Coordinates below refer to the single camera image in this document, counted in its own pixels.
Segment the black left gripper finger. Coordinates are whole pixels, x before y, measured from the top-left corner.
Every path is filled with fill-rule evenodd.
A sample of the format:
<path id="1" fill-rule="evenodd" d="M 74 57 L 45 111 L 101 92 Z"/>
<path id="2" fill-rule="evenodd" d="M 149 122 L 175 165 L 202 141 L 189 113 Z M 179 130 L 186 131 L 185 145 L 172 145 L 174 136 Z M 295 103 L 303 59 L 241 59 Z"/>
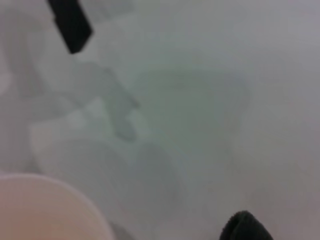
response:
<path id="1" fill-rule="evenodd" d="M 93 29 L 78 0 L 48 0 L 54 23 L 70 54 L 80 53 Z"/>

